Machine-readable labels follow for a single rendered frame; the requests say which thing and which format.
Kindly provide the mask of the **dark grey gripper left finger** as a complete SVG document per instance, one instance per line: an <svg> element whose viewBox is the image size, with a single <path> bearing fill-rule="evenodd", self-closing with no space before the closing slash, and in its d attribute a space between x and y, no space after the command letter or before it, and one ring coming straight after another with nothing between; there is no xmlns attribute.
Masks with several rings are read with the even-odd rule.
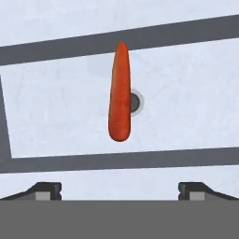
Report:
<svg viewBox="0 0 239 239"><path fill-rule="evenodd" d="M61 182L37 182L30 189L1 198L1 201L60 201L62 199L61 191Z"/></svg>

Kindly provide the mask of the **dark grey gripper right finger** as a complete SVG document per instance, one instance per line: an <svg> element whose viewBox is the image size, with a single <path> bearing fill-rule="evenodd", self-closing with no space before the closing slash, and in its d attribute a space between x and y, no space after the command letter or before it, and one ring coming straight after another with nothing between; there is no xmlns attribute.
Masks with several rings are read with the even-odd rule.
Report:
<svg viewBox="0 0 239 239"><path fill-rule="evenodd" d="M179 182L178 191L179 201L239 201L239 198L210 189L203 182Z"/></svg>

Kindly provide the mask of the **pale grey sink basin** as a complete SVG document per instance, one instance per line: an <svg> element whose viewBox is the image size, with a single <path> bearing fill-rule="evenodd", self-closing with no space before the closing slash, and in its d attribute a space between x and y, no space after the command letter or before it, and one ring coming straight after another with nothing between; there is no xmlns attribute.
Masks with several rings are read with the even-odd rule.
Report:
<svg viewBox="0 0 239 239"><path fill-rule="evenodd" d="M130 138L108 134L130 53ZM0 47L0 174L239 164L239 14Z"/></svg>

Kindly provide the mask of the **orange carrot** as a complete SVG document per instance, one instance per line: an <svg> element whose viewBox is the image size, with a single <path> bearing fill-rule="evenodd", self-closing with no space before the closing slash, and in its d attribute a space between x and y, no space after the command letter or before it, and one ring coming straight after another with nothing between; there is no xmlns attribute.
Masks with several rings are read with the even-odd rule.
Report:
<svg viewBox="0 0 239 239"><path fill-rule="evenodd" d="M116 142L127 140L131 132L131 72L124 42L117 45L112 67L108 132Z"/></svg>

